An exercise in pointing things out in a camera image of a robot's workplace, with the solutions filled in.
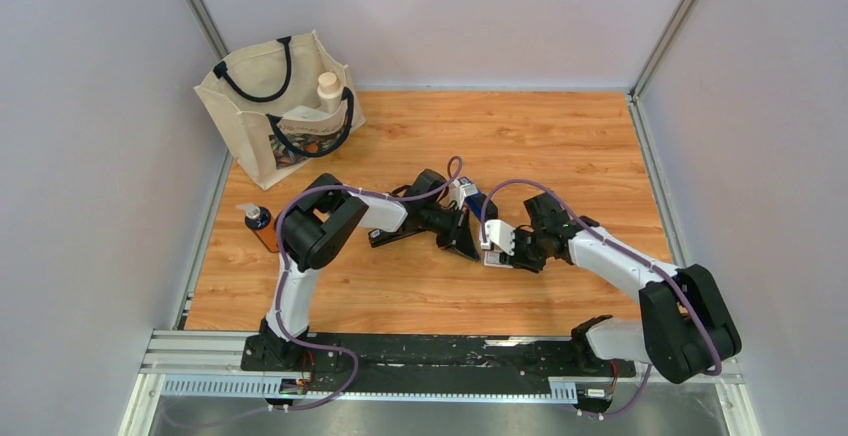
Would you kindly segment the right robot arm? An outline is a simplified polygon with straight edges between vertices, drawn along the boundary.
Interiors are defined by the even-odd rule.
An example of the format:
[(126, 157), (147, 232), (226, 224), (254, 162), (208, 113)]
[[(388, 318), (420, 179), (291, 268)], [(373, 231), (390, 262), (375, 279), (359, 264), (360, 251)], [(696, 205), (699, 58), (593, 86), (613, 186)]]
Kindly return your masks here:
[(742, 350), (742, 339), (712, 273), (704, 266), (676, 266), (623, 243), (597, 221), (574, 217), (552, 195), (524, 203), (526, 229), (499, 219), (484, 223), (480, 242), (496, 248), (516, 269), (541, 272), (551, 259), (589, 271), (630, 297), (639, 319), (591, 318), (571, 331), (572, 365), (586, 375), (610, 360), (652, 366), (680, 384), (716, 375)]

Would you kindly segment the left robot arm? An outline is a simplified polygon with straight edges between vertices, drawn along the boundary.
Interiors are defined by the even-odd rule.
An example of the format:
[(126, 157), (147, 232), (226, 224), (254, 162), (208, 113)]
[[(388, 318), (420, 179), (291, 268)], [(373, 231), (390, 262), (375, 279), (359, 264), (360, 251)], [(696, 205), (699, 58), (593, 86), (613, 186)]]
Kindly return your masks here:
[(387, 194), (349, 188), (329, 173), (319, 176), (278, 220), (279, 279), (258, 333), (246, 340), (242, 369), (291, 371), (307, 362), (306, 352), (315, 345), (304, 336), (320, 273), (358, 227), (370, 230), (372, 247), (431, 232), (439, 249), (478, 261), (469, 209), (461, 202), (441, 203), (448, 186), (431, 169)]

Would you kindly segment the red white staple box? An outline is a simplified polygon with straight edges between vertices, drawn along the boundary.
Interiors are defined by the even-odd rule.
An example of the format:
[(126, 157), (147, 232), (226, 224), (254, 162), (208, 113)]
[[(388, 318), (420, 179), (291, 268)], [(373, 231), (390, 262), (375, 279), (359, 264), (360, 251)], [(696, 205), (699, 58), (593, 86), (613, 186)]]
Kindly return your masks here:
[(483, 252), (482, 263), (486, 267), (512, 268), (510, 255), (502, 251), (486, 250)]

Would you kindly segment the black stapler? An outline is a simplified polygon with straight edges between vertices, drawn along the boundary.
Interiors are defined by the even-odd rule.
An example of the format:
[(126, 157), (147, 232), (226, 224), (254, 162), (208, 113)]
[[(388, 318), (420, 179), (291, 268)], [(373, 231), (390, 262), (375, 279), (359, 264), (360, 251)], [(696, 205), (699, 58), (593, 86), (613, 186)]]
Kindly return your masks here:
[(372, 248), (384, 246), (420, 233), (433, 232), (431, 225), (418, 217), (408, 217), (398, 229), (388, 231), (373, 229), (368, 234), (368, 241)]

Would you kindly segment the blue tape dispenser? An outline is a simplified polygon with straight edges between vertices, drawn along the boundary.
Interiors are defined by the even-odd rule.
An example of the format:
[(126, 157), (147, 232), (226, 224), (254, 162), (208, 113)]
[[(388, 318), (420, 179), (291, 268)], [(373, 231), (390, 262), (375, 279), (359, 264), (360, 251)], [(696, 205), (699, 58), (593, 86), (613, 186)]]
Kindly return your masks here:
[(499, 210), (497, 205), (492, 201), (487, 202), (487, 195), (485, 193), (475, 193), (466, 196), (465, 204), (478, 220), (485, 219), (488, 221), (498, 218)]

